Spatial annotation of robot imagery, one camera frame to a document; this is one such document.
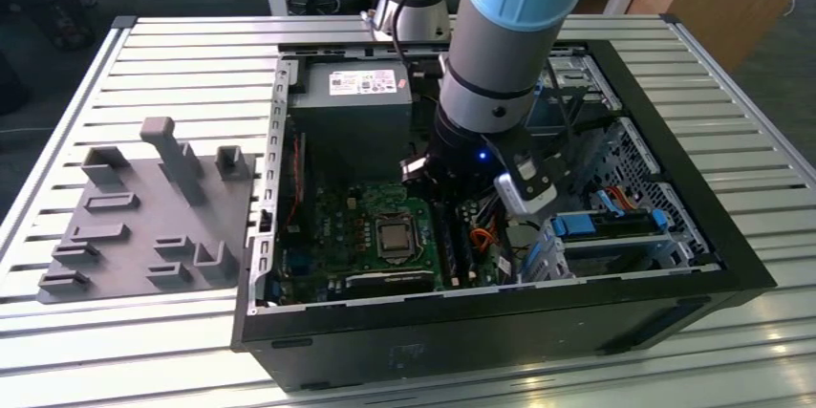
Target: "cpu socket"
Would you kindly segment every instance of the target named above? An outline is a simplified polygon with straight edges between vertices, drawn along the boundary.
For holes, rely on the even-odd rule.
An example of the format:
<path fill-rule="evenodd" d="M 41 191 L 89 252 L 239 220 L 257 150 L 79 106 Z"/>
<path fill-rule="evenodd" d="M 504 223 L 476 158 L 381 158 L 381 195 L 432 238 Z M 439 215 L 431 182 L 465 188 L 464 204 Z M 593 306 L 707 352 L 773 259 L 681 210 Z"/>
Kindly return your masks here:
<path fill-rule="evenodd" d="M 376 220 L 377 255 L 392 265 L 404 264 L 416 256 L 413 217 L 411 214 L 383 214 Z"/>

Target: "black case frame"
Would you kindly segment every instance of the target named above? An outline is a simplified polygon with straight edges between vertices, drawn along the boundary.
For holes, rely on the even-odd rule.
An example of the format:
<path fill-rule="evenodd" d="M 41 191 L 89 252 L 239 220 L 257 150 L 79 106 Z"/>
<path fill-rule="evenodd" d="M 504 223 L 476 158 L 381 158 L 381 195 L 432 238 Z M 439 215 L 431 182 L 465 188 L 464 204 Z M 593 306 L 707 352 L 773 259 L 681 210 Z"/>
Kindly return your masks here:
<path fill-rule="evenodd" d="M 711 312 L 736 307 L 776 283 L 696 169 L 615 48 L 560 41 L 595 59 L 723 270 L 604 280 L 455 298 L 248 315 L 248 263 L 239 282 L 232 349 L 251 352 L 287 391 L 328 389 L 652 347 Z M 405 46 L 443 53 L 440 43 Z M 281 45 L 307 57 L 388 43 Z"/>

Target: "aluminum slotted table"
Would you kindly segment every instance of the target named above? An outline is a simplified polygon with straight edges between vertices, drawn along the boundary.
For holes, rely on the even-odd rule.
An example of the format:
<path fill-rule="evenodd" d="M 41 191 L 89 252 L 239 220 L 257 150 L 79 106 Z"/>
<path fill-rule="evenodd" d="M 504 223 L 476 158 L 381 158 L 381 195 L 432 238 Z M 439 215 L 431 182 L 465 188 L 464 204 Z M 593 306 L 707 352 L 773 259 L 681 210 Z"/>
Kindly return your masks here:
<path fill-rule="evenodd" d="M 87 181 L 77 165 L 88 147 L 116 144 L 128 158 L 153 157 L 137 142 L 139 125 L 169 116 L 199 155 L 229 140 L 261 161 L 276 44 L 371 39 L 356 17 L 141 18 L 119 26 L 0 227 L 0 405 L 813 401 L 816 174 L 683 25 L 657 16 L 573 16 L 561 38 L 612 40 L 756 248 L 779 288 L 744 307 L 715 313 L 644 352 L 289 396 L 251 355 L 228 350 L 235 290 L 39 304 L 37 282 Z M 249 235 L 256 220 L 251 213 Z"/>

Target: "open computer tower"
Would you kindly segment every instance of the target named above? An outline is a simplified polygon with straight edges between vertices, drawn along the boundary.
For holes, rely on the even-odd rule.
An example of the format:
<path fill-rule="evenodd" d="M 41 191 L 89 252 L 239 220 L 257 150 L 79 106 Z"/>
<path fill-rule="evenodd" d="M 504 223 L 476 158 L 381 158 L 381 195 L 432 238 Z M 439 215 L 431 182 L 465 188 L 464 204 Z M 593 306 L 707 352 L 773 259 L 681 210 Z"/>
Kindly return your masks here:
<path fill-rule="evenodd" d="M 608 42 L 541 70 L 527 128 L 569 171 L 527 221 L 479 175 L 444 202 L 404 186 L 447 45 L 407 52 L 411 74 L 391 44 L 280 46 L 233 350 L 285 391 L 648 348 L 775 287 Z"/>

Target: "power supply label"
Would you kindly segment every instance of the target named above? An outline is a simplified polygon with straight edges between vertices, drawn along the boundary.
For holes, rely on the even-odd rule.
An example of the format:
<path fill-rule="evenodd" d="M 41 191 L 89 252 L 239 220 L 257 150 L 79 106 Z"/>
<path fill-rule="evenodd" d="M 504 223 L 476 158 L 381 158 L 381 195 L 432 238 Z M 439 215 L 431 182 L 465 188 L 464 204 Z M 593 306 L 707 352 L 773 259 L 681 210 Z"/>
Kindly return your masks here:
<path fill-rule="evenodd" d="M 396 93 L 393 71 L 333 72 L 329 75 L 329 95 L 383 95 Z"/>

